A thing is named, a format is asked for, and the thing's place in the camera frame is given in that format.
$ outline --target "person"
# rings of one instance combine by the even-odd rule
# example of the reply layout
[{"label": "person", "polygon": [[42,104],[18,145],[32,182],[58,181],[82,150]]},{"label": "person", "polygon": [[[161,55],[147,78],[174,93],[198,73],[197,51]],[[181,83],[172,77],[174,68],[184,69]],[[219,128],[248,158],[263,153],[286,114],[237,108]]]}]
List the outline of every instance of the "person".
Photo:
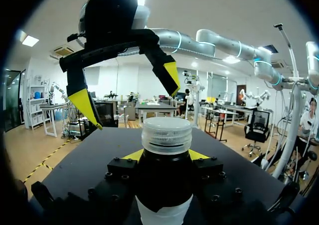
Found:
[{"label": "person", "polygon": [[180,117],[182,115],[182,113],[184,113],[186,111],[186,103],[187,100],[190,100],[191,103],[188,103],[189,105],[193,104],[192,102],[192,95],[189,94],[189,89],[185,89],[185,95],[183,97],[183,104],[181,104],[178,109],[177,109],[177,113],[178,113],[178,117]]},{"label": "person", "polygon": [[[301,119],[300,119],[300,125],[299,125],[299,131],[298,134],[302,135],[303,137],[307,138],[310,136],[310,138],[314,138],[317,135],[318,130],[318,119],[316,117],[316,109],[317,109],[317,100],[315,98],[311,98],[310,102],[310,109],[309,111],[306,111]],[[307,161],[308,159],[308,148],[307,147],[308,140],[301,138],[300,136],[297,136],[295,141],[294,150],[298,148],[298,169]],[[292,163],[291,169],[294,171],[295,163]]]}]

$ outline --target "ceiling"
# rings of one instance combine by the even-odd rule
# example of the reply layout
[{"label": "ceiling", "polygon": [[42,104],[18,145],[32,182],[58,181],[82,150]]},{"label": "ceiling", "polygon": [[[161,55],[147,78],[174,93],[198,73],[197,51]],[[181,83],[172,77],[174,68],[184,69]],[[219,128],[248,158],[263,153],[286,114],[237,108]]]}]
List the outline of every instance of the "ceiling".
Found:
[{"label": "ceiling", "polygon": [[[9,63],[25,63],[31,56],[48,59],[49,51],[66,43],[66,37],[78,31],[79,11],[86,0],[44,0],[22,29],[39,39],[34,47],[17,41]],[[222,36],[240,40],[253,46],[273,44],[278,50],[274,59],[282,59],[291,66],[288,47],[274,24],[283,23],[295,51],[300,74],[307,74],[305,44],[314,40],[307,25],[287,0],[146,0],[151,10],[148,27],[163,27],[186,33],[195,38],[199,29],[212,30]],[[69,45],[79,50],[76,42]],[[223,61],[203,61],[173,54],[178,67],[213,71],[229,77],[253,74],[247,62],[226,64]],[[221,51],[216,57],[225,58]],[[99,65],[149,65],[144,56],[118,57]]]}]

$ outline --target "bottle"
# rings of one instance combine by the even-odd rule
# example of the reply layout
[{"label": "bottle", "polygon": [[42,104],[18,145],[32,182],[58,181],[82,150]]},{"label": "bottle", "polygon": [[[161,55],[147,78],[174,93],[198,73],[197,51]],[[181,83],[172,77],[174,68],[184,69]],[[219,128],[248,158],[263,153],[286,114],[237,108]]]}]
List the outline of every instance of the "bottle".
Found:
[{"label": "bottle", "polygon": [[143,225],[181,225],[193,194],[188,149],[189,121],[154,117],[144,121],[144,152],[138,163],[136,200]]}]

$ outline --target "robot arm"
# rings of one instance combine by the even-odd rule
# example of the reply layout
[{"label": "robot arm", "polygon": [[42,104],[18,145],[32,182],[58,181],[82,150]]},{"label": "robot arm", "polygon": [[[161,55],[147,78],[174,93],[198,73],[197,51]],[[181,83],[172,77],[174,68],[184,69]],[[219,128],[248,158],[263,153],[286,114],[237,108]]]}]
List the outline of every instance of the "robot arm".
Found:
[{"label": "robot arm", "polygon": [[63,89],[61,89],[60,85],[58,85],[57,83],[53,82],[49,91],[49,98],[50,98],[50,102],[53,103],[53,96],[54,96],[54,89],[57,89],[59,92],[62,93],[61,98],[63,98],[65,100],[66,103],[69,102],[69,99],[67,97],[67,94],[64,92]]}]

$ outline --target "black office chair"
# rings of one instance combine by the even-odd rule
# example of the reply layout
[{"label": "black office chair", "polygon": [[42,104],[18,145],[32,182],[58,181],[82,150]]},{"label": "black office chair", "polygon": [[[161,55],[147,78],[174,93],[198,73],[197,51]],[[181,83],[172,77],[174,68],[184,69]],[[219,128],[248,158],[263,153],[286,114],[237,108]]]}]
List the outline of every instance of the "black office chair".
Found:
[{"label": "black office chair", "polygon": [[97,113],[102,127],[118,127],[119,121],[114,119],[113,104],[108,102],[95,102]]},{"label": "black office chair", "polygon": [[251,118],[251,123],[245,125],[245,138],[249,140],[253,140],[254,144],[247,144],[241,150],[248,147],[251,148],[249,152],[249,157],[254,153],[254,149],[257,149],[261,152],[260,146],[256,146],[256,142],[264,143],[269,137],[269,113],[265,111],[254,111]]}]

